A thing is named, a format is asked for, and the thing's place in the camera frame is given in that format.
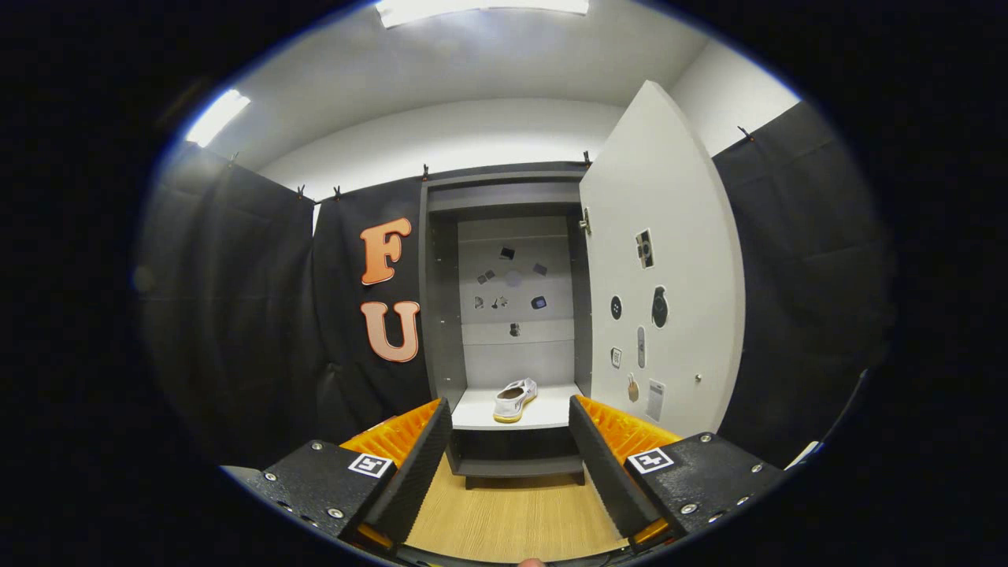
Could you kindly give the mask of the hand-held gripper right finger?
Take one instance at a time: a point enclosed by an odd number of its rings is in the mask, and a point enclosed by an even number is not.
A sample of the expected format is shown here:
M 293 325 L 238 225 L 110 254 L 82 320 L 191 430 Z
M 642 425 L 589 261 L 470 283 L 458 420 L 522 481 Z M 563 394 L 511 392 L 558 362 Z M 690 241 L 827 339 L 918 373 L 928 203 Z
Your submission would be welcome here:
M 569 399 L 569 430 L 602 506 L 634 552 L 748 511 L 785 472 L 719 435 L 680 437 L 594 399 Z

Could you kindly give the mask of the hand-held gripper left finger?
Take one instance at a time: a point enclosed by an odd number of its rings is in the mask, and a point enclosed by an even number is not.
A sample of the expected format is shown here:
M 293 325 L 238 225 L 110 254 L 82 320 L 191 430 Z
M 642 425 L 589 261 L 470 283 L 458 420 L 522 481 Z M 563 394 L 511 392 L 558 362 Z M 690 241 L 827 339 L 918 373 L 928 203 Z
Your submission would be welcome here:
M 335 444 L 310 440 L 263 470 L 250 491 L 266 505 L 363 550 L 394 550 L 413 531 L 451 436 L 446 398 Z

